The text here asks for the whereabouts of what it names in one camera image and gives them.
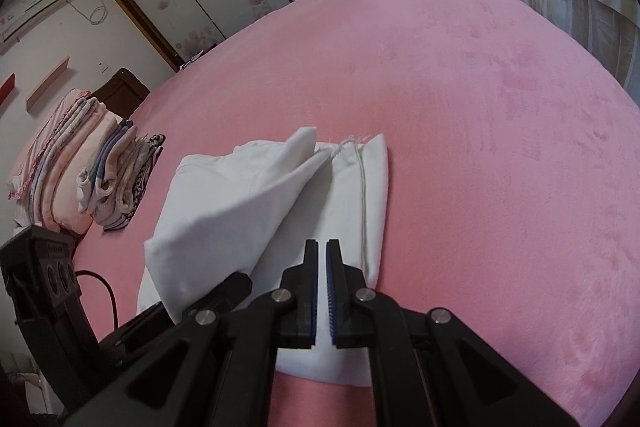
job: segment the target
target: metal bolt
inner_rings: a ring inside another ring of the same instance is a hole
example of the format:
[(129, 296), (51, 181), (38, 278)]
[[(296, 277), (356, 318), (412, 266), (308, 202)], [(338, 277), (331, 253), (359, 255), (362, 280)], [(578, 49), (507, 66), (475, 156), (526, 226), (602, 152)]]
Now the metal bolt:
[(451, 313), (444, 308), (437, 308), (431, 312), (431, 320), (436, 324), (446, 324), (451, 320)]
[(196, 322), (201, 326), (207, 326), (216, 320), (216, 312), (212, 310), (200, 310), (196, 313)]
[(360, 288), (356, 290), (356, 299), (360, 302), (369, 302), (376, 297), (376, 293), (371, 288)]
[(291, 292), (286, 288), (278, 288), (271, 292), (271, 298), (276, 302), (287, 302), (291, 298)]

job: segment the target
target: pink bedspread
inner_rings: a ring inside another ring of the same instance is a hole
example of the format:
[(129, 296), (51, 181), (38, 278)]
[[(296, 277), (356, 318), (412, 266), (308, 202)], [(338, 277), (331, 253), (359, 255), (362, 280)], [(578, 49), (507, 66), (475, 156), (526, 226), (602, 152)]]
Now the pink bedspread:
[[(136, 310), (143, 241), (183, 156), (249, 140), (384, 133), (378, 287), (445, 306), (583, 426), (640, 367), (640, 110), (518, 0), (298, 0), (220, 44), (134, 115), (167, 140), (128, 228), (94, 225), (76, 267)], [(82, 278), (99, 337), (111, 309)], [(369, 389), (276, 377), (270, 425), (374, 425)]]

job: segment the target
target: stack of folded blankets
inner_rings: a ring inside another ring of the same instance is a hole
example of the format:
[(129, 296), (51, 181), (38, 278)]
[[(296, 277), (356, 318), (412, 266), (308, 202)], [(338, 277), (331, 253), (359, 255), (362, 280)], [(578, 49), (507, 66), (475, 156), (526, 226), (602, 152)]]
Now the stack of folded blankets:
[(93, 214), (105, 230), (129, 224), (162, 152), (164, 135), (145, 139), (137, 134), (132, 121), (113, 122), (104, 129), (100, 147), (78, 174), (78, 212)]
[(17, 201), (14, 233), (39, 225), (84, 235), (92, 213), (105, 229), (126, 226), (164, 141), (161, 135), (145, 140), (136, 134), (136, 126), (121, 121), (90, 92), (69, 91), (10, 173), (9, 198)]

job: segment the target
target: wooden headboard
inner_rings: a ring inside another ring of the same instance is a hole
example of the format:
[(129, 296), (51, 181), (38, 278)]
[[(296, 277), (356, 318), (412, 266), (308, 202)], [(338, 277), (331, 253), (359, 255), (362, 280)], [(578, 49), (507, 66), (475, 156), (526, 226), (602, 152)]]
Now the wooden headboard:
[(129, 70), (122, 68), (109, 82), (94, 91), (93, 96), (107, 109), (123, 118), (129, 118), (150, 93)]

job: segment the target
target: white wall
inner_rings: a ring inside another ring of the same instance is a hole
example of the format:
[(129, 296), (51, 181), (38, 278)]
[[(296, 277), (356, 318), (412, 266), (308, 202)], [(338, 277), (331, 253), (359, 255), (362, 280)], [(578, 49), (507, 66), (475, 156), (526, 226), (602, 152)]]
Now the white wall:
[[(0, 176), (4, 179), (36, 122), (47, 115), (47, 109), (69, 89), (95, 90), (120, 68), (132, 71), (149, 89), (160, 86), (174, 74), (120, 7), (113, 0), (104, 2), (109, 14), (102, 24), (91, 26), (71, 6), (65, 5), (0, 55), (0, 83), (15, 73), (16, 86), (0, 105)], [(86, 15), (100, 6), (98, 0), (73, 0), (73, 4)], [(27, 113), (25, 96), (66, 55), (71, 57), (68, 70), (47, 89), (31, 113)], [(98, 69), (100, 61), (109, 65), (104, 73)], [(0, 244), (12, 235), (14, 213), (14, 201), (1, 196)], [(2, 286), (0, 349), (25, 351), (24, 341), (13, 324), (14, 318), (12, 302)]]

